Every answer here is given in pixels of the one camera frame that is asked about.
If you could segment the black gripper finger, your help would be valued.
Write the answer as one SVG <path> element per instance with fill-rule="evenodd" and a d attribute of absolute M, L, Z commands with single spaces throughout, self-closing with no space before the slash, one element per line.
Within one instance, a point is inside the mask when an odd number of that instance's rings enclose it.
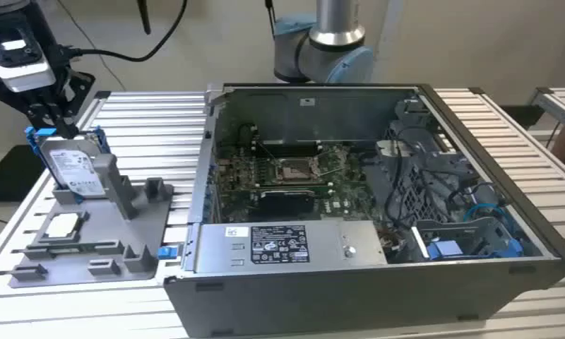
<path fill-rule="evenodd" d="M 0 101 L 26 117 L 33 127 L 56 126 L 60 111 L 49 87 L 16 93 L 0 82 Z"/>
<path fill-rule="evenodd" d="M 85 99 L 94 84 L 92 74 L 77 71 L 68 71 L 62 81 L 62 88 L 58 94 L 58 106 L 62 114 L 60 123 L 60 135 L 64 138 L 74 138 L 78 134 L 76 126 L 76 116 L 81 110 Z"/>

